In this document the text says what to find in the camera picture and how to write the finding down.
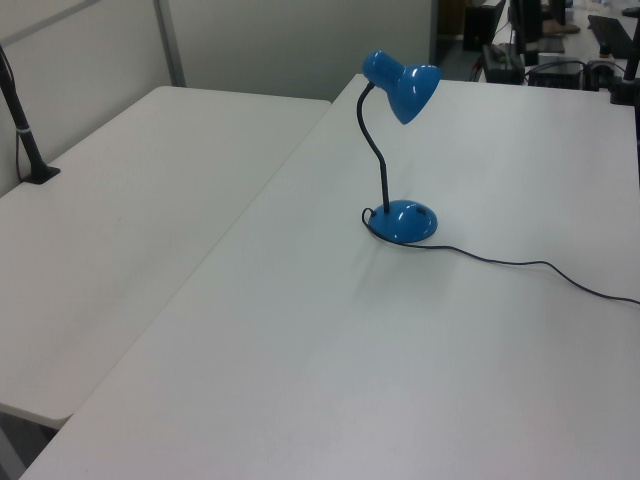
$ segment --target power cord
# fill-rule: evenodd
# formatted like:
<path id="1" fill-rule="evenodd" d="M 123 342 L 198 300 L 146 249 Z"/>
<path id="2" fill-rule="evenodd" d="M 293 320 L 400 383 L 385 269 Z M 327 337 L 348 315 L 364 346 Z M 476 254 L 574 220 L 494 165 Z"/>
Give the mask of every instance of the power cord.
<path id="1" fill-rule="evenodd" d="M 401 242 L 394 242 L 394 241 L 388 240 L 388 239 L 382 237 L 381 235 L 379 235 L 375 230 L 373 230 L 371 228 L 371 226 L 369 225 L 369 223 L 367 222 L 367 220 L 365 218 L 367 212 L 369 212 L 370 215 L 375 215 L 376 214 L 371 208 L 365 208 L 362 211 L 362 217 L 361 217 L 362 218 L 362 223 L 367 228 L 367 230 L 369 230 L 369 233 L 371 233 L 375 237 L 378 237 L 380 240 L 383 240 L 383 241 L 385 241 L 387 243 L 391 243 L 393 245 L 399 245 L 401 247 L 406 247 L 406 248 L 413 248 L 413 249 L 417 249 L 417 250 L 450 250 L 450 251 L 453 251 L 453 252 L 461 253 L 462 255 L 466 255 L 467 257 L 471 257 L 471 258 L 473 258 L 475 260 L 479 260 L 481 262 L 492 263 L 492 264 L 497 264 L 497 265 L 509 265 L 509 266 L 514 266 L 514 267 L 524 267 L 524 266 L 528 266 L 528 265 L 545 265 L 545 266 L 550 267 L 553 270 L 555 270 L 555 272 L 558 275 L 560 275 L 562 278 L 564 278 L 567 282 L 572 284 L 574 287 L 577 287 L 580 290 L 584 290 L 585 292 L 590 293 L 591 295 L 595 295 L 596 297 L 600 297 L 600 298 L 606 298 L 607 300 L 616 300 L 616 301 L 620 301 L 620 302 L 629 302 L 629 303 L 635 303 L 636 305 L 640 305 L 640 301 L 638 301 L 638 300 L 634 300 L 632 298 L 626 298 L 626 297 L 615 297 L 613 295 L 606 295 L 604 293 L 600 293 L 600 292 L 596 292 L 595 290 L 591 290 L 590 288 L 587 288 L 584 285 L 580 285 L 575 280 L 572 280 L 568 275 L 562 273 L 555 265 L 553 265 L 552 263 L 549 263 L 549 262 L 547 262 L 545 260 L 534 260 L 534 261 L 530 261 L 530 262 L 506 262 L 504 260 L 493 260 L 493 259 L 490 259 L 490 258 L 484 258 L 484 257 L 481 257 L 479 255 L 475 255 L 473 253 L 469 253 L 469 252 L 467 252 L 465 250 L 462 250 L 460 248 L 453 247 L 453 246 L 450 246 L 450 245 L 414 245 L 412 243 L 401 243 Z"/>

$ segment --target black flexible neck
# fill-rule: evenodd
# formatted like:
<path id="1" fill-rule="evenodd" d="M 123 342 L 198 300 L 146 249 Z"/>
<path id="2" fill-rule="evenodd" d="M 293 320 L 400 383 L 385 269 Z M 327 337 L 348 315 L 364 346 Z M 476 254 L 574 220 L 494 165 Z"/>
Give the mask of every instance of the black flexible neck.
<path id="1" fill-rule="evenodd" d="M 384 213 L 389 213 L 389 187 L 387 186 L 387 164 L 384 161 L 384 157 L 382 156 L 382 153 L 380 153 L 380 150 L 378 150 L 378 147 L 376 147 L 376 144 L 373 143 L 373 139 L 371 138 L 371 135 L 369 135 L 369 132 L 367 131 L 367 127 L 365 127 L 364 120 L 362 118 L 362 104 L 364 103 L 364 99 L 369 94 L 369 92 L 373 90 L 373 87 L 375 87 L 375 85 L 372 82 L 369 82 L 369 84 L 365 87 L 362 94 L 360 94 L 360 98 L 358 99 L 358 106 L 356 110 L 358 113 L 358 125 L 360 125 L 360 130 L 362 130 L 362 134 L 364 135 L 364 138 L 367 139 L 367 143 L 369 144 L 369 146 L 373 150 L 373 153 L 376 154 L 376 157 L 378 157 L 378 160 L 380 161 L 380 177 L 382 179 L 382 204 L 384 206 Z"/>
<path id="2" fill-rule="evenodd" d="M 0 46 L 0 88 L 2 89 L 2 94 L 13 117 L 13 122 L 16 125 L 16 131 L 18 135 L 20 135 L 24 149 L 29 157 L 29 162 L 31 163 L 31 175 L 24 180 L 30 183 L 42 184 L 58 174 L 60 170 L 49 167 L 42 161 L 40 151 L 33 138 L 33 133 L 31 133 L 31 127 L 29 126 L 29 122 L 27 122 L 27 117 L 18 99 L 16 86 L 9 71 L 6 58 Z"/>

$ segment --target white table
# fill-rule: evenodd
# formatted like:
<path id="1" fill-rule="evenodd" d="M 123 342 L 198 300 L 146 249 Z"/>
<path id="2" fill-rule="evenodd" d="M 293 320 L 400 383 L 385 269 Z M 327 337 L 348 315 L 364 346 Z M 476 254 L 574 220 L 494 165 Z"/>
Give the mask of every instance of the white table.
<path id="1" fill-rule="evenodd" d="M 25 480 L 637 478 L 640 309 L 545 269 L 371 237 L 365 83 L 347 86 Z M 633 109 L 442 82 L 405 127 L 377 89 L 364 115 L 391 198 L 439 215 L 428 243 L 547 259 L 640 296 Z"/>
<path id="2" fill-rule="evenodd" d="M 0 411 L 73 414 L 328 102 L 160 88 L 0 200 Z"/>

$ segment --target black cable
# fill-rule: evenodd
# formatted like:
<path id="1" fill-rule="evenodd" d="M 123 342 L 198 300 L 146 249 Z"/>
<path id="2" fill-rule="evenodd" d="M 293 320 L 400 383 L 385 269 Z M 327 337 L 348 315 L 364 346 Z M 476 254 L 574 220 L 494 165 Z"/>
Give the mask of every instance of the black cable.
<path id="1" fill-rule="evenodd" d="M 514 267 L 524 267 L 524 266 L 528 266 L 528 265 L 546 265 L 547 267 L 550 267 L 553 270 L 555 270 L 555 272 L 558 275 L 560 275 L 562 278 L 564 278 L 567 282 L 572 284 L 574 287 L 577 287 L 580 290 L 584 290 L 585 292 L 590 293 L 592 295 L 595 295 L 596 297 L 606 298 L 607 300 L 617 300 L 617 301 L 620 301 L 620 302 L 635 303 L 636 305 L 640 305 L 640 301 L 634 300 L 633 298 L 615 297 L 615 296 L 612 296 L 612 295 L 606 295 L 604 293 L 600 293 L 600 292 L 596 292 L 595 290 L 591 290 L 590 288 L 587 288 L 584 285 L 580 285 L 578 282 L 576 282 L 575 280 L 572 280 L 567 275 L 562 273 L 555 265 L 553 265 L 552 263 L 549 263 L 549 262 L 547 262 L 545 260 L 534 260 L 534 261 L 531 261 L 531 262 L 506 262 L 504 260 L 492 260 L 490 258 L 484 258 L 484 257 L 481 257 L 479 255 L 475 255 L 473 253 L 469 253 L 469 252 L 466 252 L 466 251 L 464 251 L 464 250 L 462 250 L 460 248 L 452 247 L 452 246 L 449 246 L 449 245 L 414 245 L 412 243 L 401 243 L 401 242 L 394 242 L 394 241 L 388 240 L 388 239 L 382 237 L 380 234 L 378 234 L 375 230 L 373 230 L 373 228 L 371 228 L 369 223 L 364 218 L 367 212 L 369 212 L 370 214 L 375 214 L 375 212 L 372 209 L 365 208 L 362 211 L 362 217 L 361 217 L 362 218 L 362 223 L 367 228 L 367 230 L 369 230 L 369 233 L 371 233 L 372 235 L 378 237 L 381 240 L 384 240 L 387 243 L 391 243 L 393 245 L 399 245 L 401 247 L 406 247 L 406 248 L 414 248 L 414 249 L 418 249 L 418 250 L 451 250 L 453 252 L 461 253 L 462 255 L 466 255 L 467 257 L 471 257 L 471 258 L 473 258 L 475 260 L 479 260 L 481 262 L 493 263 L 493 264 L 497 264 L 497 265 L 510 265 L 510 266 L 514 266 Z"/>
<path id="2" fill-rule="evenodd" d="M 482 63 L 482 55 L 479 56 L 478 59 L 471 66 L 471 73 L 469 74 L 469 81 L 470 82 L 475 81 L 474 79 L 476 78 L 476 75 L 478 74 L 478 70 L 480 70 L 480 68 L 481 68 L 481 63 Z"/>
<path id="3" fill-rule="evenodd" d="M 491 39 L 491 42 L 489 43 L 493 43 L 493 41 L 496 39 L 496 37 L 498 36 L 498 33 L 500 33 L 502 30 L 504 30 L 504 27 L 506 27 L 507 25 L 509 25 L 509 20 L 507 20 L 507 23 L 505 23 L 503 26 L 501 26 L 498 30 L 496 30 L 496 33 L 493 34 L 493 38 Z"/>

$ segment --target lamp shade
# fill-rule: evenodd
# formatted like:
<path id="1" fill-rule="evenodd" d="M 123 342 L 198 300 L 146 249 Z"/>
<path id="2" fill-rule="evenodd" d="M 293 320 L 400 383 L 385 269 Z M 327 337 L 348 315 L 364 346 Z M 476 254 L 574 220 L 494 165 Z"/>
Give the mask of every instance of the lamp shade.
<path id="1" fill-rule="evenodd" d="M 382 50 L 367 56 L 362 71 L 370 82 L 387 92 L 391 110 L 402 124 L 409 123 L 420 113 L 442 78 L 438 67 L 405 66 Z"/>

